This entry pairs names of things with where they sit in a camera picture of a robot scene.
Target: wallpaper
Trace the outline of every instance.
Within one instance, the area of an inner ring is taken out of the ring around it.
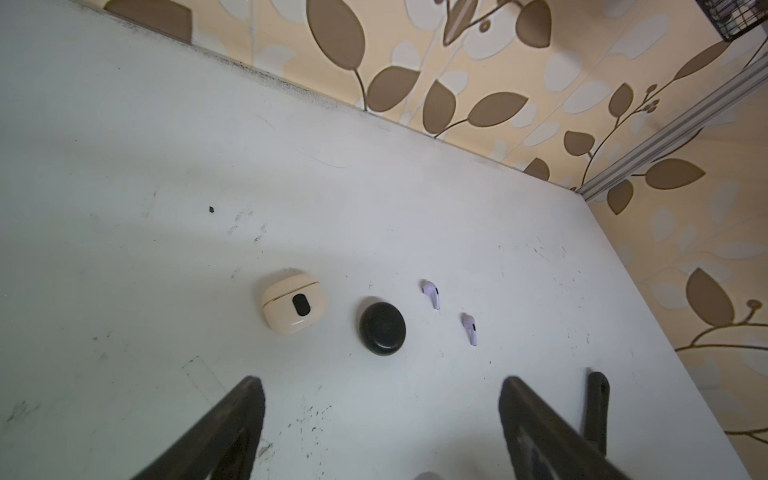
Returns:
[[[693,0],[82,0],[576,188],[733,77]]]
[[[753,478],[768,478],[768,85],[590,202]]]

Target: earbuds case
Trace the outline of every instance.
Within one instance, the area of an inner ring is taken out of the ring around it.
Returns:
[[[302,273],[266,289],[261,305],[270,328],[290,335],[316,323],[326,312],[328,300],[320,282]]]

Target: white table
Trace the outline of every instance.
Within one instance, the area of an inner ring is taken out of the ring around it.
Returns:
[[[747,478],[580,197],[66,2],[0,10],[5,477],[128,478],[253,375],[254,478],[512,478],[502,380],[578,427],[592,368],[630,477]],[[330,308],[282,337],[258,302],[290,269]],[[372,297],[394,356],[358,340]]]

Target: wall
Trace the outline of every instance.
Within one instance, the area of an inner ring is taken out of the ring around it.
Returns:
[[[753,478],[768,477],[768,86],[590,206]]]
[[[3,478],[131,478],[245,375],[254,478],[512,478],[502,380],[579,429],[587,368],[631,478],[747,478],[578,195],[132,27],[0,2]],[[258,302],[294,269],[329,309],[283,337]]]
[[[766,37],[720,43],[693,0],[84,1],[566,188]]]

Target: earbud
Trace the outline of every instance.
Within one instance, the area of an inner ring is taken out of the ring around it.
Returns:
[[[429,295],[429,298],[432,299],[432,306],[435,307],[435,310],[440,310],[440,297],[435,284],[432,282],[424,282],[422,292],[424,292],[425,295]]]
[[[472,315],[464,315],[462,318],[462,325],[467,329],[467,332],[469,332],[469,342],[472,344],[472,346],[477,346],[478,333],[477,329],[475,328],[475,317]]]

